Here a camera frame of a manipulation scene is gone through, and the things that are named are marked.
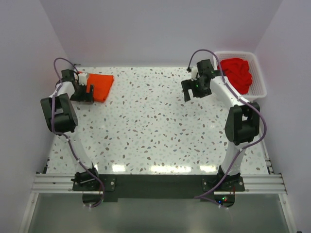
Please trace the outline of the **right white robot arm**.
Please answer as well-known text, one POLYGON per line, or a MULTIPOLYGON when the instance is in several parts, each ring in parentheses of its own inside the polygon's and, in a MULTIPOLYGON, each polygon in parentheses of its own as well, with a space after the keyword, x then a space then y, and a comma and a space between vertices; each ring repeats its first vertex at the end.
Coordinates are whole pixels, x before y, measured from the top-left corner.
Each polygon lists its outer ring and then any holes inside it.
POLYGON ((239 95, 220 69, 215 70, 209 59, 188 67, 191 78, 181 82, 184 101, 190 100, 189 92, 195 98, 203 98, 215 93, 228 109, 225 123, 225 135, 228 147, 224 161, 219 166, 212 190, 227 191, 241 175, 242 156, 246 147, 259 134, 259 105, 250 103, 239 95))

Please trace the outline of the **orange t shirt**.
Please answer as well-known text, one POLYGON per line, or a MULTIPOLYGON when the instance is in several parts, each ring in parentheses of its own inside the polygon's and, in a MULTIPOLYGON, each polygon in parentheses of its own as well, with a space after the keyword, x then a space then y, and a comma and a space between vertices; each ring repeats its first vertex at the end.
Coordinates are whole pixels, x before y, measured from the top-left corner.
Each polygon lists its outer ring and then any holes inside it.
POLYGON ((94 85, 94 101, 96 102, 105 102, 110 88, 113 84, 114 76, 113 75, 103 75, 103 74, 94 74, 90 73, 87 80, 86 92, 90 92, 90 86, 94 85))

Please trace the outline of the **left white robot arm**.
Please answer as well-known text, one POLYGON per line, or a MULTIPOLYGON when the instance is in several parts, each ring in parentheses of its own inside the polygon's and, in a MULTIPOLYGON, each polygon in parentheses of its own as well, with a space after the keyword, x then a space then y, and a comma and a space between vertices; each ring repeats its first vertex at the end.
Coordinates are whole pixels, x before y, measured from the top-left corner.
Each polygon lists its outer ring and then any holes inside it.
POLYGON ((54 92, 40 100, 44 118, 49 130, 63 139, 72 157, 75 166, 75 175, 71 179, 73 190, 98 190, 101 179, 80 140, 78 117, 72 105, 73 101, 93 104, 94 85, 87 90, 88 73, 66 69, 61 74, 54 92))

